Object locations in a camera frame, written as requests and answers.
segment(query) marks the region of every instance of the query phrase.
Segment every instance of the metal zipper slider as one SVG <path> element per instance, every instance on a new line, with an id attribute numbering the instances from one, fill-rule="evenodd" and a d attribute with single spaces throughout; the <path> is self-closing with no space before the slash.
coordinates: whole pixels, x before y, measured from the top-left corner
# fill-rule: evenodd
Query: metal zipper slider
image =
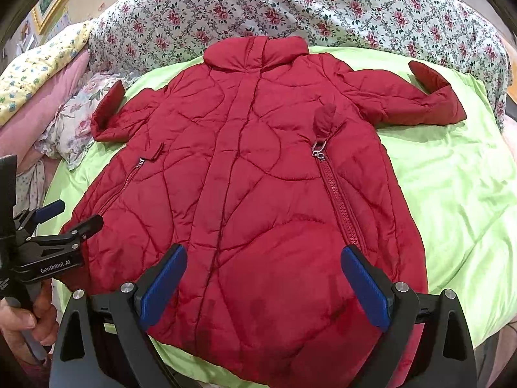
<path id="1" fill-rule="evenodd" d="M 312 156 L 320 159 L 325 160 L 325 153 L 323 153 L 323 149 L 327 145 L 327 141 L 316 141 L 314 145 L 312 146 Z"/>

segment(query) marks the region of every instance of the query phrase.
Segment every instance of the red quilted coat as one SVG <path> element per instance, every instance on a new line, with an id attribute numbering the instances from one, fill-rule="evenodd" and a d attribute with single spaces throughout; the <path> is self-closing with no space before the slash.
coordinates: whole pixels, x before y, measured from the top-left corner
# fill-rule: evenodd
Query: red quilted coat
<path id="1" fill-rule="evenodd" d="M 427 291 L 422 240 L 374 126 L 466 118 L 443 77 L 409 66 L 430 95 L 310 55 L 298 37 L 230 38 L 119 113 L 115 86 L 91 129 L 128 143 L 65 226 L 104 217 L 84 271 L 64 282 L 112 291 L 181 243 L 187 271 L 150 335 L 270 387 L 346 387 L 379 330 L 341 272 L 342 248 L 356 244 L 391 281 Z"/>

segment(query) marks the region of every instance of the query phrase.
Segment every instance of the blue gripper pad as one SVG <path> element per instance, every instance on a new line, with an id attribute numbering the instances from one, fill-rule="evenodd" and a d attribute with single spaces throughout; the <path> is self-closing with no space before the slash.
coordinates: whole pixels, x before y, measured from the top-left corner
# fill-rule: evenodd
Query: blue gripper pad
<path id="1" fill-rule="evenodd" d="M 45 223 L 47 220 L 60 215 L 63 211 L 65 211 L 65 203 L 63 200 L 58 199 L 45 207 L 38 208 L 34 212 L 33 220 L 38 224 Z"/>
<path id="2" fill-rule="evenodd" d="M 187 251 L 182 245 L 179 245 L 168 259 L 163 258 L 152 270 L 148 270 L 148 272 L 152 272 L 152 275 L 155 275 L 157 271 L 157 275 L 145 294 L 141 296 L 140 308 L 137 307 L 137 310 L 140 309 L 140 326 L 144 331 L 160 320 L 186 269 Z M 139 279 L 139 282 L 146 277 L 146 273 Z"/>
<path id="3" fill-rule="evenodd" d="M 386 332 L 391 323 L 388 300 L 349 247 L 341 253 L 341 269 L 370 323 Z"/>

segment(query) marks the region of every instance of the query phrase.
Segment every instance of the green bed sheet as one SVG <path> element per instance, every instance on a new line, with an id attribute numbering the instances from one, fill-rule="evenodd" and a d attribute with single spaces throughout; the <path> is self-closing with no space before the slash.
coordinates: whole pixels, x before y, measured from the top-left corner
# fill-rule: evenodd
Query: green bed sheet
<path id="1" fill-rule="evenodd" d="M 356 70 L 389 70 L 418 85 L 408 67 L 410 59 L 403 56 L 359 48 L 311 51 L 332 53 Z M 202 59 L 196 58 L 149 72 L 126 98 L 145 87 L 158 89 L 199 62 Z M 449 287 L 457 292 L 477 346 L 517 315 L 517 167 L 497 129 L 482 82 L 430 65 L 452 84 L 467 120 L 449 126 L 389 126 L 378 134 L 422 235 L 429 290 L 438 294 Z M 89 184 L 120 149 L 94 143 L 75 171 L 61 163 L 45 202 L 61 198 L 66 210 L 42 225 L 39 234 L 59 232 Z M 63 285 L 60 295 L 64 308 L 70 293 Z M 153 342 L 167 364 L 194 379 L 238 388 L 262 386 Z"/>

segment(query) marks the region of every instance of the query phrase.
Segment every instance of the zipper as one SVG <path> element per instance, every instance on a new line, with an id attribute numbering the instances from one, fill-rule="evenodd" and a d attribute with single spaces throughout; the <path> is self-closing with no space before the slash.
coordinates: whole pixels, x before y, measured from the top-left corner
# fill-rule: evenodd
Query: zipper
<path id="1" fill-rule="evenodd" d="M 138 172 L 138 169 L 141 168 L 141 166 L 144 164 L 145 159 L 140 158 L 140 161 L 138 164 L 131 169 L 131 172 L 129 173 L 128 177 L 126 178 L 126 181 L 124 182 L 124 185 L 122 185 L 122 188 L 119 189 L 115 194 L 113 194 L 111 197 L 108 198 L 107 202 L 105 202 L 102 207 L 100 208 L 99 212 L 97 213 L 99 216 L 102 216 L 108 208 L 113 204 L 115 199 L 122 193 L 123 190 L 126 189 L 126 187 L 129 185 L 129 183 L 133 180 L 134 176 L 136 175 L 136 172 Z"/>
<path id="2" fill-rule="evenodd" d="M 360 249 L 361 244 L 359 243 L 357 231 L 353 226 L 350 207 L 347 205 L 345 198 L 339 190 L 338 182 L 335 178 L 332 166 L 330 165 L 327 154 L 324 151 L 326 145 L 327 140 L 316 141 L 312 146 L 312 156 L 318 159 L 318 166 L 326 183 L 327 190 L 332 197 L 332 204 L 338 213 L 341 233 L 343 234 L 346 244 L 355 245 Z"/>

